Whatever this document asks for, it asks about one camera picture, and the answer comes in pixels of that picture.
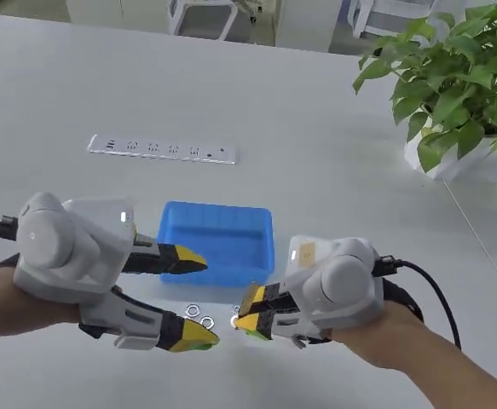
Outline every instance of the power outlet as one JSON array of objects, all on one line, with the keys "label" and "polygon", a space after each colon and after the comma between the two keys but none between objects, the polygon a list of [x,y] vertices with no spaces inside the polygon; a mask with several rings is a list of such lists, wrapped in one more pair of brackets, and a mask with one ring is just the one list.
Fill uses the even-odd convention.
[{"label": "power outlet", "polygon": [[213,164],[237,163],[236,147],[229,144],[196,144],[160,141],[153,138],[119,138],[95,135],[91,139],[87,150],[90,153],[138,158],[192,160]]}]

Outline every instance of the black wire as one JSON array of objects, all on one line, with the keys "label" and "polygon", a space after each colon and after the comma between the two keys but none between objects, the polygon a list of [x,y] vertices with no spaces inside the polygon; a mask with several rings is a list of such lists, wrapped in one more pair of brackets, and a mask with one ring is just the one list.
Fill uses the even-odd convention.
[{"label": "black wire", "polygon": [[413,264],[412,262],[406,262],[404,260],[396,260],[396,263],[397,267],[407,267],[416,271],[417,273],[422,275],[425,278],[425,280],[428,281],[428,283],[432,286],[432,288],[436,292],[437,297],[439,298],[439,301],[442,303],[443,309],[445,310],[445,315],[447,315],[449,324],[451,325],[451,332],[453,333],[454,345],[458,349],[462,350],[462,346],[460,344],[459,328],[456,326],[456,321],[454,320],[453,317],[453,311],[451,311],[451,307],[449,307],[447,299],[443,295],[443,292],[441,288],[439,288],[439,285],[437,285],[437,282],[428,273],[426,273],[424,269],[422,269],[416,264]]}]

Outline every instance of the washer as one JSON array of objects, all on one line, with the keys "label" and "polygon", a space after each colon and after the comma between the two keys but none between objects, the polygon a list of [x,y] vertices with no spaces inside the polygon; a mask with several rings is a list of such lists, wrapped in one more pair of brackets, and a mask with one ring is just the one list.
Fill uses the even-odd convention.
[{"label": "washer", "polygon": [[214,319],[206,315],[200,319],[199,323],[207,330],[210,330],[214,326]]},{"label": "washer", "polygon": [[200,314],[200,308],[199,308],[199,306],[197,304],[189,304],[186,307],[186,315],[189,318],[196,317],[199,314]]},{"label": "washer", "polygon": [[237,327],[237,325],[235,324],[236,320],[239,318],[239,315],[238,314],[235,314],[234,316],[231,317],[231,320],[229,321],[229,324],[231,324],[231,326],[235,329],[235,330],[238,330],[239,328]]}]

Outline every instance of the wrist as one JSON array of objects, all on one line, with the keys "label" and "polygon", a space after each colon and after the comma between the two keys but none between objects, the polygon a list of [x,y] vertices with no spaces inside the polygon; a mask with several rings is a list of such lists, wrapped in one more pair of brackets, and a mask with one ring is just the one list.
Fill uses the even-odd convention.
[{"label": "wrist", "polygon": [[417,327],[406,334],[406,342],[394,354],[393,369],[412,377],[421,367],[432,365],[436,356],[442,356],[443,349],[456,347],[426,327]]}]

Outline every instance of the blue plastic tray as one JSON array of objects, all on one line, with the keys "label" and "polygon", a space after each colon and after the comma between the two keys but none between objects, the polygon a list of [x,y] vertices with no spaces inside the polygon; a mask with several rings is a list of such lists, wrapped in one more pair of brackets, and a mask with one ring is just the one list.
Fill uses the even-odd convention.
[{"label": "blue plastic tray", "polygon": [[267,209],[169,202],[157,240],[185,245],[208,262],[205,271],[161,274],[166,283],[242,287],[252,281],[264,284],[275,270],[273,223]]}]

